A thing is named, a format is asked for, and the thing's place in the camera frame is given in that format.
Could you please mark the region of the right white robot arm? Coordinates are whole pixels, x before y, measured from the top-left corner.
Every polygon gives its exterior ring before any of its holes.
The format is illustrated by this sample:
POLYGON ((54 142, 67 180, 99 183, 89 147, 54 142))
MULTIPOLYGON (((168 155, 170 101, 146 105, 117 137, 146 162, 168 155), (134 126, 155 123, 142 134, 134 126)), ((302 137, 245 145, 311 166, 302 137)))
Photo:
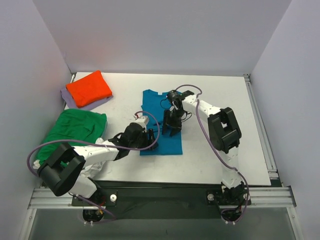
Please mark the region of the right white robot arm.
POLYGON ((230 107, 219 108, 200 100, 192 91, 176 90, 166 95, 171 107, 163 113, 162 134, 173 137, 182 130, 182 117, 196 116, 198 124, 213 152, 222 164, 222 200, 233 204, 240 197, 236 189, 243 183, 239 175, 238 149, 242 133, 234 111, 230 107))

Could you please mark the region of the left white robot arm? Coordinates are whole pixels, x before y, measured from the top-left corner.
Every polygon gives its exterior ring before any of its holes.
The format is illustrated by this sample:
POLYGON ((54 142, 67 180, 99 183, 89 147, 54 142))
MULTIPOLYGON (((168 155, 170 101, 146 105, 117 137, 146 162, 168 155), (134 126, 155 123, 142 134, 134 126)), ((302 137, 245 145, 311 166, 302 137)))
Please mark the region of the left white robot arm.
POLYGON ((55 196, 70 193, 83 197, 88 205, 95 206, 101 201, 101 193, 92 177, 83 170, 120 160, 130 151, 153 151, 159 145, 158 139, 152 129, 132 122, 124 132, 101 143, 84 146, 71 146, 67 142, 60 144, 36 173, 55 196))

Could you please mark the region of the teal blue t shirt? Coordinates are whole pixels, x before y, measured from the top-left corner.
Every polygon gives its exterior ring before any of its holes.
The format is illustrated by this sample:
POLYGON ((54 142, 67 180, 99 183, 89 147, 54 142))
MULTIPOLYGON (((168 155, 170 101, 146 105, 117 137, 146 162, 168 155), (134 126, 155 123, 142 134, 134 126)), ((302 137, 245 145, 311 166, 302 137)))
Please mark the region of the teal blue t shirt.
POLYGON ((160 127, 160 136, 157 141, 158 146, 154 150, 143 150, 139 153, 140 156, 154 155, 182 155, 182 136, 179 132, 174 136, 170 136, 170 131, 167 130, 162 134, 164 111, 169 109, 171 104, 166 100, 167 92, 158 93, 151 89, 146 89, 142 92, 141 108, 145 112, 151 113, 157 120, 160 127))

